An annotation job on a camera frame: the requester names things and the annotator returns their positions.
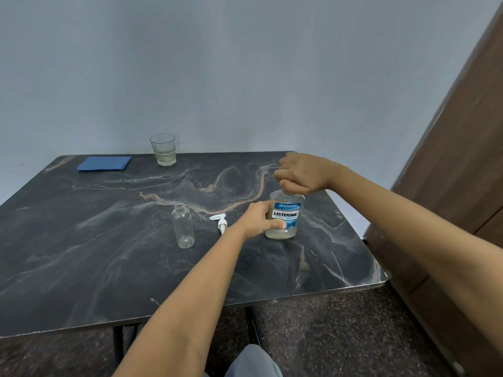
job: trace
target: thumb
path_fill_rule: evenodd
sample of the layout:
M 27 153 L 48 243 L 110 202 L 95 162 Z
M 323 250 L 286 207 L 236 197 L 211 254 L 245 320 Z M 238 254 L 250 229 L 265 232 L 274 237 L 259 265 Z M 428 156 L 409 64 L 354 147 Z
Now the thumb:
M 309 188 L 306 188 L 305 186 L 300 186 L 299 184 L 291 182 L 290 180 L 281 180 L 280 185 L 287 192 L 294 193 L 296 195 L 297 194 L 298 195 L 308 195 L 310 192 Z
M 268 220 L 271 227 L 270 229 L 286 229 L 286 222 L 283 220 Z

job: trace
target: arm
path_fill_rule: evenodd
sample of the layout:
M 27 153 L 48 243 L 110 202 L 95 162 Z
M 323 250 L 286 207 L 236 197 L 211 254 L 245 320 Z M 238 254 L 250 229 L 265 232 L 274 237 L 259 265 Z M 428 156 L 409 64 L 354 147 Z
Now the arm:
M 336 192 L 421 264 L 503 354 L 503 249 L 341 164 L 298 153 L 280 163 L 284 189 Z
M 244 241 L 285 226 L 284 221 L 266 220 L 269 206 L 270 202 L 250 204 L 243 216 L 225 230 L 150 318 L 114 377 L 202 376 Z

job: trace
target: forearm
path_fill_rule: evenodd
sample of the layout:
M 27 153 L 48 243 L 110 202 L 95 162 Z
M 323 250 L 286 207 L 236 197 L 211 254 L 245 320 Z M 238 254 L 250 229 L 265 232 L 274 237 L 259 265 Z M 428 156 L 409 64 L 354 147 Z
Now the forearm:
M 116 376 L 203 373 L 243 242 L 238 228 L 225 231 L 148 321 Z
M 337 165 L 330 188 L 443 287 L 503 353 L 503 250 Z

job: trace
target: mouthwash bottle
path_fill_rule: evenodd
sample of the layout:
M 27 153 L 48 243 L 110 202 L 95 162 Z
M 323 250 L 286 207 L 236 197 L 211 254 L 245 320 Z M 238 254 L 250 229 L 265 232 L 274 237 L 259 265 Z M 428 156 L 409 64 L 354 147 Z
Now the mouthwash bottle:
M 269 209 L 269 219 L 279 219 L 286 222 L 285 229 L 269 229 L 266 237 L 271 239 L 292 238 L 297 233 L 297 218 L 306 198 L 303 195 L 294 195 L 284 190 L 271 193 L 274 205 Z

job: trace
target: bottle label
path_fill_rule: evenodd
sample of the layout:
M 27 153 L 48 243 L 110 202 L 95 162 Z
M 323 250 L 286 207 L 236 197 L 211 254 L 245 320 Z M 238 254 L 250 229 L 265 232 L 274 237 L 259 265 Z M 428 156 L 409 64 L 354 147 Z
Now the bottle label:
M 298 203 L 285 203 L 276 202 L 274 204 L 272 219 L 283 220 L 286 222 L 286 229 L 295 227 L 297 217 L 299 217 L 299 210 L 302 204 Z

